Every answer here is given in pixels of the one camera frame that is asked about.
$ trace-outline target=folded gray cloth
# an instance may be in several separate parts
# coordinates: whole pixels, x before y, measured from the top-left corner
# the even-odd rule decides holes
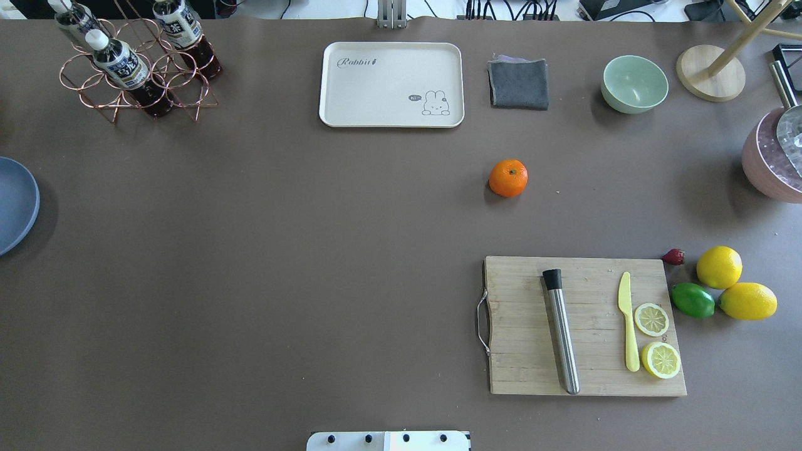
[[[549,66],[545,59],[528,61],[499,55],[488,61],[490,100],[496,107],[549,109]]]

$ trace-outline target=green bowl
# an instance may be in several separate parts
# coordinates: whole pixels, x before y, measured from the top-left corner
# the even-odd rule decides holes
[[[668,95],[668,79],[657,64],[636,55],[613,59],[604,68],[601,94],[613,109],[626,114],[647,112]]]

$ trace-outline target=bottle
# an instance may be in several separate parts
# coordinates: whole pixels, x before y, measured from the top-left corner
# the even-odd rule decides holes
[[[150,67],[126,42],[109,38],[100,30],[90,30],[87,44],[95,50],[95,65],[131,94],[146,113],[158,117],[172,110],[172,93],[153,83]]]
[[[83,48],[86,44],[84,35],[90,30],[101,30],[106,34],[95,15],[84,5],[73,3],[71,0],[47,0],[47,2],[55,11],[55,21],[59,24],[59,28],[77,47]]]
[[[213,79],[223,71],[186,0],[156,0],[153,3],[153,15],[172,45],[195,60],[193,62],[187,55],[181,54],[189,67],[197,65],[198,71],[207,79]]]

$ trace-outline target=lemon slice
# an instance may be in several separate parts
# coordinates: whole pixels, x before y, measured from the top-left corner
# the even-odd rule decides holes
[[[635,309],[635,324],[644,334],[659,337],[668,331],[668,314],[657,304],[645,303]]]
[[[662,341],[655,341],[643,347],[641,361],[649,374],[660,379],[670,379],[679,373],[679,352]]]

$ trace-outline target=cutting board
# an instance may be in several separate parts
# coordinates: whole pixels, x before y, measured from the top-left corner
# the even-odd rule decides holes
[[[662,380],[624,362],[624,316],[618,283],[632,276],[632,307],[655,303],[669,316],[668,332],[651,337],[635,329],[638,352],[663,341],[679,351],[661,260],[614,258],[486,257],[484,284],[490,312],[490,392],[565,395],[547,316],[542,273],[562,271],[563,294],[577,361],[578,396],[685,396],[683,371]]]

